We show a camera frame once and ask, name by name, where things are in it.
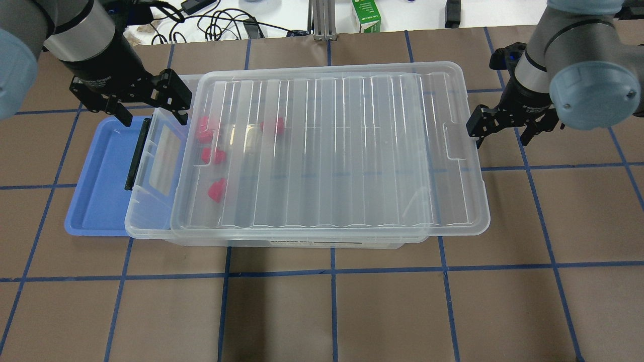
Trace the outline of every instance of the blue plastic tray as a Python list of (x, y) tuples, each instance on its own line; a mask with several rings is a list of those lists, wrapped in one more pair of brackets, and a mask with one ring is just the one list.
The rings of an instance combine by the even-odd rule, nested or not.
[(68, 233), (128, 235), (125, 214), (131, 191), (126, 191), (124, 186), (145, 118), (134, 117), (130, 127), (123, 126), (115, 117), (99, 124), (65, 218)]

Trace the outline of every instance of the black cable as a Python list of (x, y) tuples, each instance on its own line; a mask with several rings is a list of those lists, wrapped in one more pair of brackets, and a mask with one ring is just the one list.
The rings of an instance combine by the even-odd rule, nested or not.
[[(216, 9), (216, 7), (217, 7), (218, 5), (219, 5), (219, 2), (217, 2), (217, 4), (215, 5), (215, 7), (214, 7), (214, 8), (212, 8), (212, 9), (210, 9), (210, 10), (206, 11), (206, 12), (205, 12), (205, 13), (203, 13), (203, 14), (185, 16), (185, 17), (183, 17), (184, 22), (185, 22), (186, 20), (188, 20), (188, 19), (199, 19), (199, 20), (197, 20), (197, 24), (196, 24), (196, 25), (197, 25), (197, 28), (198, 28), (202, 33), (204, 33), (204, 37), (205, 37), (205, 40), (206, 40), (206, 41), (210, 41), (210, 40), (219, 40), (219, 39), (221, 39), (221, 37), (222, 37), (222, 35), (223, 35), (223, 33), (224, 33), (224, 32), (226, 32), (226, 31), (231, 32), (231, 31), (232, 31), (232, 30), (230, 30), (230, 29), (229, 29), (229, 27), (230, 27), (230, 25), (231, 25), (231, 23), (232, 23), (233, 25), (235, 25), (235, 29), (236, 29), (236, 31), (237, 31), (236, 38), (237, 38), (237, 39), (241, 39), (241, 38), (242, 38), (242, 35), (241, 35), (240, 29), (239, 29), (239, 26), (237, 25), (237, 23), (240, 23), (240, 22), (241, 22), (241, 23), (243, 23), (243, 22), (245, 22), (245, 21), (248, 21), (248, 19), (241, 20), (241, 19), (238, 19), (238, 18), (239, 18), (239, 16), (246, 15), (246, 16), (247, 16), (247, 17), (249, 17), (250, 19), (255, 19), (255, 18), (254, 18), (251, 14), (249, 14), (248, 12), (246, 12), (246, 11), (244, 11), (244, 10), (242, 10), (242, 9), (237, 9), (237, 8), (227, 8), (227, 9), (224, 9), (224, 10), (217, 10), (217, 9)], [(233, 17), (233, 16), (229, 13), (229, 12), (235, 12), (235, 11), (236, 11), (236, 12), (240, 12), (241, 14), (239, 14), (239, 15), (235, 15), (235, 16)], [(201, 23), (201, 21), (202, 21), (203, 19), (210, 19), (210, 21), (211, 21), (210, 25), (209, 25), (207, 28), (205, 28), (205, 29), (204, 29), (204, 28), (202, 28), (202, 27), (200, 26), (200, 23)], [(221, 20), (221, 21), (228, 21), (228, 23), (226, 24), (226, 27), (225, 27), (225, 28), (222, 28), (221, 26), (219, 26), (219, 25), (217, 24), (217, 22), (218, 22), (219, 20)], [(255, 19), (254, 23), (256, 23), (256, 24), (257, 24), (257, 26), (258, 26), (258, 28), (260, 29), (260, 34), (261, 34), (261, 36), (264, 36), (264, 34), (263, 34), (262, 30), (261, 30), (260, 25), (268, 26), (268, 27), (270, 27), (270, 28), (275, 28), (275, 29), (279, 29), (279, 30), (283, 30), (284, 32), (287, 32), (287, 33), (288, 33), (288, 32), (292, 32), (292, 30), (289, 30), (289, 29), (287, 29), (287, 28), (283, 28), (283, 27), (281, 27), (281, 26), (277, 26), (277, 25), (273, 25), (273, 24), (268, 24), (268, 23), (259, 22), (259, 21), (257, 21), (256, 19)], [(176, 36), (174, 36), (173, 34), (177, 33), (175, 30), (176, 30), (176, 27), (177, 27), (179, 24), (180, 24), (180, 22), (175, 21), (175, 24), (174, 24), (174, 25), (172, 26), (172, 28), (170, 29), (170, 33), (169, 33), (169, 35), (168, 35), (168, 37), (169, 37), (170, 39), (176, 39)], [(162, 39), (165, 39), (165, 37), (163, 37), (163, 35), (161, 35), (161, 36), (160, 36), (160, 40), (162, 40)]]
[(177, 36), (177, 35), (181, 35), (181, 37), (182, 37), (182, 38), (184, 38), (184, 43), (188, 43), (188, 41), (185, 39), (184, 35), (183, 35), (183, 34), (181, 34), (180, 32), (175, 32), (175, 33), (173, 34), (173, 36), (172, 36), (172, 41), (173, 41), (173, 42), (175, 42), (175, 43), (179, 43), (179, 42), (176, 40), (176, 36)]
[(170, 5), (169, 3), (165, 1), (159, 1), (159, 0), (138, 0), (134, 2), (137, 5), (146, 5), (151, 8), (157, 8), (159, 11), (161, 11), (163, 14), (166, 15), (166, 17), (172, 19), (176, 23), (183, 23), (185, 21), (184, 15), (181, 13), (181, 10), (175, 8), (174, 6)]
[(159, 38), (159, 42), (161, 42), (161, 44), (164, 44), (164, 42), (165, 42), (165, 43), (167, 43), (167, 38), (166, 38), (166, 37), (164, 37), (164, 36), (163, 36), (163, 35), (162, 35), (162, 34), (161, 34), (157, 29), (156, 29), (156, 26), (152, 25), (152, 22), (150, 22), (150, 26), (152, 26), (152, 29), (154, 29), (154, 30), (155, 30), (155, 32), (156, 32), (156, 35), (152, 37), (152, 42), (151, 42), (151, 44), (152, 44), (152, 45), (154, 45), (155, 40), (156, 40), (156, 38), (157, 38), (157, 37)]

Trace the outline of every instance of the blue grid line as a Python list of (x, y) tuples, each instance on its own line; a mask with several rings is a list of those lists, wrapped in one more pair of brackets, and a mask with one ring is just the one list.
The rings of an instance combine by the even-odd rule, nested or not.
[(516, 171), (516, 170), (525, 170), (524, 166), (497, 166), (497, 167), (482, 167), (481, 171)]
[(490, 88), (490, 89), (483, 89), (483, 90), (468, 90), (468, 93), (494, 93), (494, 92), (500, 92), (503, 91), (502, 88)]
[(644, 260), (632, 260), (622, 262), (579, 262), (579, 263), (557, 263), (558, 268), (594, 268), (594, 267), (641, 267)]
[[(607, 163), (607, 164), (578, 164), (578, 165), (542, 165), (532, 166), (530, 169), (571, 169), (571, 168), (603, 168), (603, 167), (624, 167), (624, 163)], [(644, 162), (628, 162), (628, 166), (644, 166)], [(481, 171), (515, 171), (525, 170), (525, 166), (495, 166), (495, 167), (482, 167)]]
[(447, 257), (445, 256), (445, 245), (442, 236), (439, 239), (440, 264), (443, 275), (443, 284), (445, 286), (445, 302), (447, 303), (447, 315), (450, 321), (451, 344), (454, 349), (454, 360), (460, 362), (459, 340), (456, 335), (456, 322), (454, 320), (454, 306), (451, 302), (450, 277), (448, 276)]
[(336, 289), (336, 248), (331, 248), (331, 336), (333, 340), (333, 362), (337, 362), (337, 289)]
[(447, 267), (448, 271), (510, 271), (525, 269), (550, 269), (552, 264), (463, 265)]
[[(644, 266), (644, 260), (618, 260), (614, 262), (572, 262), (556, 263), (557, 268), (590, 268), (590, 267), (633, 267)], [(496, 264), (496, 265), (456, 265), (447, 266), (453, 271), (505, 271), (524, 269), (550, 269), (553, 265), (544, 264)], [(270, 278), (275, 276), (306, 276), (306, 275), (331, 275), (331, 274), (379, 274), (396, 272), (442, 272), (443, 267), (393, 267), (393, 268), (354, 268), (354, 269), (312, 269), (302, 271), (282, 272), (239, 272), (230, 276), (233, 278)], [(172, 280), (172, 279), (208, 279), (224, 278), (225, 273), (196, 273), (196, 274), (145, 274), (128, 275), (126, 280)], [(0, 283), (17, 283), (22, 278), (0, 278)], [(25, 278), (26, 282), (39, 281), (106, 281), (120, 280), (119, 275), (98, 276), (31, 276)]]
[(27, 282), (38, 281), (105, 281), (120, 280), (119, 275), (92, 275), (92, 276), (31, 276), (27, 277)]
[(141, 274), (141, 275), (128, 275), (126, 280), (165, 280), (165, 279), (208, 279), (208, 278), (224, 278), (224, 272), (205, 272), (195, 274)]
[(112, 340), (114, 339), (114, 330), (116, 329), (116, 326), (117, 326), (118, 310), (120, 308), (121, 297), (123, 296), (123, 286), (125, 285), (125, 277), (126, 275), (128, 275), (129, 257), (132, 254), (133, 244), (134, 244), (134, 239), (130, 238), (128, 241), (128, 249), (125, 253), (125, 260), (123, 261), (123, 270), (121, 271), (121, 275), (119, 278), (120, 281), (118, 283), (117, 300), (114, 303), (114, 313), (112, 313), (112, 322), (109, 324), (108, 342), (106, 343), (106, 346), (105, 346), (105, 357), (103, 358), (103, 362), (109, 361), (109, 353), (112, 351)]
[(170, 68), (170, 65), (172, 64), (172, 56), (175, 54), (175, 45), (172, 44), (170, 46), (170, 54), (167, 56), (167, 66), (166, 68)]
[(389, 272), (439, 272), (442, 267), (353, 268), (336, 269), (336, 274), (378, 274)]
[[(483, 27), (483, 32), (485, 32), (485, 38), (488, 40), (488, 47), (490, 54), (494, 53), (494, 46), (492, 45), (492, 38), (489, 37), (489, 31), (487, 26)], [(503, 81), (503, 75), (500, 70), (497, 70), (498, 82), (501, 83), (501, 90), (506, 87), (506, 83)]]
[(248, 64), (251, 61), (251, 38), (248, 39), (248, 44), (246, 45), (246, 60), (244, 61), (243, 69), (248, 70)]
[(620, 142), (617, 140), (617, 136), (615, 135), (615, 132), (612, 130), (612, 127), (608, 127), (608, 132), (611, 134), (612, 141), (613, 143), (615, 143), (617, 152), (620, 154), (621, 164), (626, 168), (626, 173), (629, 175), (630, 184), (633, 185), (633, 190), (635, 190), (635, 195), (637, 195), (638, 197), (639, 206), (641, 207), (642, 211), (644, 211), (644, 200), (642, 199), (642, 194), (639, 191), (638, 183), (635, 181), (633, 172), (630, 170), (629, 163), (626, 161), (626, 156), (624, 155), (624, 152), (621, 149)]
[(223, 277), (223, 287), (222, 287), (222, 311), (219, 315), (219, 336), (217, 340), (217, 362), (222, 361), (222, 352), (223, 352), (223, 332), (225, 330), (226, 323), (226, 306), (228, 304), (228, 282), (229, 274), (231, 272), (231, 258), (232, 258), (232, 247), (226, 249), (226, 267), (224, 269), (225, 276)]
[(305, 271), (276, 271), (276, 272), (234, 272), (231, 278), (270, 278), (274, 276), (302, 276), (331, 274), (329, 269), (314, 269)]
[(331, 66), (331, 41), (327, 40), (327, 66)]
[[(74, 117), (74, 121), (71, 124), (70, 134), (67, 137), (67, 143), (65, 143), (65, 148), (62, 151), (61, 162), (58, 165), (56, 176), (53, 179), (54, 185), (58, 183), (58, 178), (61, 175), (62, 165), (64, 164), (65, 158), (67, 157), (67, 151), (70, 148), (71, 138), (74, 134), (74, 130), (76, 129), (76, 124), (79, 121), (79, 116), (81, 115), (81, 111), (80, 111), (81, 108), (82, 108), (82, 104), (79, 103), (78, 109), (76, 111), (76, 116)], [(52, 188), (51, 191), (49, 192), (49, 197), (47, 198), (47, 203), (45, 204), (45, 207), (44, 207), (43, 216), (41, 217), (40, 224), (38, 225), (38, 230), (36, 231), (35, 238), (33, 239), (32, 248), (29, 251), (29, 257), (27, 258), (27, 262), (24, 266), (23, 275), (21, 276), (21, 281), (20, 281), (20, 284), (18, 285), (18, 291), (15, 293), (14, 304), (11, 306), (11, 311), (9, 312), (9, 318), (7, 319), (5, 330), (2, 335), (2, 339), (0, 339), (0, 356), (2, 355), (2, 352), (5, 349), (6, 338), (7, 338), (7, 335), (9, 335), (9, 330), (11, 329), (11, 323), (14, 320), (15, 310), (18, 307), (18, 302), (20, 301), (20, 296), (23, 292), (24, 283), (26, 282), (27, 274), (29, 273), (29, 268), (31, 267), (31, 264), (33, 261), (33, 255), (36, 252), (36, 247), (38, 246), (38, 241), (40, 239), (41, 232), (43, 231), (45, 219), (47, 219), (49, 207), (52, 204), (54, 190), (55, 189)]]
[(409, 32), (404, 31), (404, 40), (407, 42), (407, 52), (409, 53), (409, 62), (413, 63), (412, 42), (409, 40)]
[(523, 158), (524, 165), (526, 166), (526, 173), (527, 173), (527, 179), (528, 182), (530, 183), (530, 189), (532, 191), (532, 196), (535, 200), (535, 205), (536, 205), (536, 212), (539, 215), (539, 222), (541, 223), (541, 230), (544, 234), (544, 240), (545, 240), (545, 246), (548, 249), (548, 255), (550, 257), (550, 262), (553, 267), (553, 272), (554, 272), (554, 280), (557, 284), (557, 289), (559, 290), (559, 297), (562, 302), (562, 307), (563, 307), (563, 314), (565, 316), (566, 324), (568, 324), (568, 331), (570, 332), (570, 337), (573, 342), (573, 348), (574, 348), (574, 353), (577, 356), (577, 359), (579, 362), (584, 362), (583, 356), (582, 356), (582, 351), (579, 348), (579, 342), (577, 341), (577, 335), (574, 331), (574, 325), (573, 325), (573, 319), (570, 315), (570, 310), (568, 309), (568, 301), (565, 297), (565, 292), (564, 292), (564, 286), (562, 284), (561, 276), (559, 275), (559, 269), (557, 267), (557, 262), (556, 259), (554, 258), (554, 252), (553, 252), (553, 246), (552, 243), (550, 242), (550, 236), (548, 235), (548, 229), (545, 226), (545, 218), (544, 218), (544, 212), (541, 208), (541, 203), (539, 201), (539, 196), (536, 193), (536, 186), (535, 186), (535, 181), (532, 177), (532, 171), (530, 170), (530, 165), (527, 160), (526, 156), (526, 150), (524, 149), (523, 145), (521, 145), (521, 138), (519, 135), (518, 129), (514, 129), (515, 131), (515, 137), (516, 141), (518, 142), (519, 149), (521, 150), (521, 157)]
[(74, 113), (78, 110), (47, 110), (47, 111), (22, 111), (16, 112), (15, 115), (42, 115), (47, 113)]
[(69, 188), (69, 187), (76, 187), (76, 184), (0, 186), (0, 190), (64, 189), (64, 188)]

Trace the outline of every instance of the clear plastic storage box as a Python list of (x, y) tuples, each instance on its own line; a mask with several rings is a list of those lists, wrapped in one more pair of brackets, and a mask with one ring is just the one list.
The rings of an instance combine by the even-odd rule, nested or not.
[(389, 249), (479, 234), (489, 211), (468, 117), (449, 62), (208, 73), (189, 128), (155, 111), (126, 230)]

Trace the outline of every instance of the red toy block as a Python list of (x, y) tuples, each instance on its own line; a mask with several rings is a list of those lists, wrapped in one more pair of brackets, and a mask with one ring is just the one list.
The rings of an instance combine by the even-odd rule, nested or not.
[(210, 162), (210, 152), (210, 147), (206, 147), (202, 150), (202, 161), (204, 162), (204, 164)]
[(208, 128), (208, 122), (209, 118), (206, 116), (203, 116), (199, 119), (199, 128), (197, 129), (197, 141), (199, 143), (210, 143), (213, 141), (213, 138), (215, 135), (219, 137), (219, 129), (221, 128), (221, 124), (219, 122), (215, 122), (215, 124), (211, 127)]
[(217, 147), (214, 150), (214, 164), (218, 165), (224, 162), (226, 162), (226, 151)]
[(212, 184), (208, 189), (208, 197), (212, 198), (216, 203), (220, 203), (223, 198), (223, 194), (226, 192), (226, 179), (221, 178), (219, 181)]
[[(274, 129), (275, 133), (278, 136), (284, 134), (285, 125), (284, 125), (284, 119), (282, 117), (278, 117), (275, 122), (273, 121), (266, 122), (266, 126), (269, 129)], [(260, 129), (262, 132), (264, 132), (264, 122), (260, 123)]]

